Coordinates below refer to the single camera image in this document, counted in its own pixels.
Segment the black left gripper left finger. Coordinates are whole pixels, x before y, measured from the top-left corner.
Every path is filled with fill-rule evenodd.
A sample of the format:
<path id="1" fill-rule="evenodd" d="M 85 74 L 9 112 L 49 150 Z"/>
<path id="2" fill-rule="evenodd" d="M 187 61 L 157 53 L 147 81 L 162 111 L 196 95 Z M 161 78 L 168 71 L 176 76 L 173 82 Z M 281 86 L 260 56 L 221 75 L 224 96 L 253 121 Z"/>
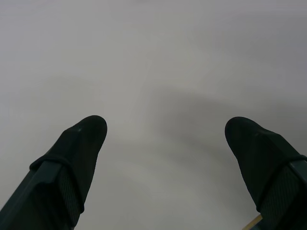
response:
<path id="1" fill-rule="evenodd" d="M 94 177 L 107 124 L 98 115 L 66 129 L 29 172 L 0 211 L 2 230 L 72 230 Z"/>

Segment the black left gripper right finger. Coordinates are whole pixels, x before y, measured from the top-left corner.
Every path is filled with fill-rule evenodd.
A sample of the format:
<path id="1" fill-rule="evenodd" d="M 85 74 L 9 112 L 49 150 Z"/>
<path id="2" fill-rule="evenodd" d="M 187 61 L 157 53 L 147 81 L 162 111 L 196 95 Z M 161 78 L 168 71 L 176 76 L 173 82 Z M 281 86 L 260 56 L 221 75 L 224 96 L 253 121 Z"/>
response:
<path id="1" fill-rule="evenodd" d="M 226 141 L 259 212 L 247 230 L 307 228 L 307 158 L 281 135 L 245 117 L 225 125 Z"/>

